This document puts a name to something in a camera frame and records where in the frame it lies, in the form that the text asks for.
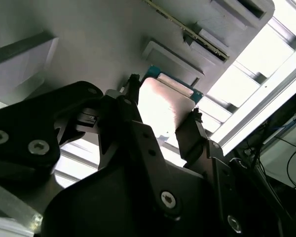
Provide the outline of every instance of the gray panel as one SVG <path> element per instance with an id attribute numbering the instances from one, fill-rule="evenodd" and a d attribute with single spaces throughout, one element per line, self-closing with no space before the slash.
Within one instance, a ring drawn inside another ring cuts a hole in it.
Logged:
<path id="1" fill-rule="evenodd" d="M 50 56 L 52 41 L 47 41 L 17 55 L 14 52 L 18 52 L 18 49 L 13 48 L 12 53 L 6 55 L 7 58 L 13 57 L 0 63 L 0 97 L 5 96 L 16 86 L 45 68 L 46 61 Z"/>
<path id="2" fill-rule="evenodd" d="M 258 32 L 257 29 L 250 33 L 238 30 L 238 34 L 234 34 L 235 27 L 221 20 L 222 15 L 212 9 L 209 0 L 167 2 L 182 9 L 178 16 L 170 6 L 165 7 L 179 20 L 186 25 L 198 21 L 204 28 L 219 33 L 227 45 L 237 47 L 237 52 L 243 50 Z M 0 27 L 11 29 L 12 35 L 16 34 L 12 30 L 16 24 L 20 27 L 24 24 L 26 28 L 35 22 L 37 28 L 50 30 L 59 37 L 50 72 L 62 85 L 86 80 L 105 92 L 118 89 L 131 73 L 143 76 L 150 65 L 141 57 L 148 38 L 156 39 L 202 69 L 206 79 L 196 88 L 204 93 L 233 61 L 231 59 L 219 69 L 213 68 L 208 60 L 184 43 L 183 32 L 178 26 L 140 0 L 1 0 L 0 7 L 0 16 L 11 14 L 13 7 L 16 9 L 7 22 L 0 22 Z"/>

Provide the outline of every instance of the window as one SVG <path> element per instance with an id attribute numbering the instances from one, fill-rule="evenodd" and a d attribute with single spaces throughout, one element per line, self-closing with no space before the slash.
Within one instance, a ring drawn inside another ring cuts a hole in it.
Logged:
<path id="1" fill-rule="evenodd" d="M 266 25 L 236 59 L 257 74 L 270 77 L 294 51 Z"/>
<path id="2" fill-rule="evenodd" d="M 230 66 L 210 89 L 208 95 L 240 107 L 258 88 L 257 82 L 235 66 Z"/>
<path id="3" fill-rule="evenodd" d="M 292 6 L 292 3 L 296 0 L 275 0 L 274 17 L 279 20 L 287 29 L 296 35 L 296 9 Z"/>

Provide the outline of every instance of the bright light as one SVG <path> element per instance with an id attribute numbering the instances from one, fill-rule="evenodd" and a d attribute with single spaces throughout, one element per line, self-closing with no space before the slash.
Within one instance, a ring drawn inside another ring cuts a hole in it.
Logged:
<path id="1" fill-rule="evenodd" d="M 227 154 L 296 93 L 295 53 L 212 136 Z"/>
<path id="2" fill-rule="evenodd" d="M 258 83 L 232 65 L 207 94 L 240 107 L 258 88 Z"/>
<path id="3" fill-rule="evenodd" d="M 211 101 L 207 97 L 203 97 L 200 102 L 198 102 L 197 107 L 201 111 L 205 111 L 208 113 L 208 115 L 214 117 L 220 122 L 226 122 L 226 120 L 231 116 L 229 111 Z"/>

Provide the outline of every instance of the clear plastic part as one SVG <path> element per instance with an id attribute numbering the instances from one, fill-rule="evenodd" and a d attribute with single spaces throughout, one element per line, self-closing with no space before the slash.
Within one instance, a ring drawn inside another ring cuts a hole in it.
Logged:
<path id="1" fill-rule="evenodd" d="M 31 232 L 40 233 L 43 216 L 1 186 L 0 210 Z"/>

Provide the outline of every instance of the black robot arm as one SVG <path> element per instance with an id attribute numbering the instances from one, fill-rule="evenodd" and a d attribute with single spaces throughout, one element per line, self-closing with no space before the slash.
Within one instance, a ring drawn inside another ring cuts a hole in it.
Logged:
<path id="1" fill-rule="evenodd" d="M 198 110 L 176 130 L 186 165 L 165 161 L 139 85 L 103 95 L 81 81 L 0 109 L 0 186 L 43 214 L 37 236 L 296 237 L 259 169 L 224 158 Z M 60 147 L 85 132 L 99 135 L 99 171 L 61 191 Z"/>

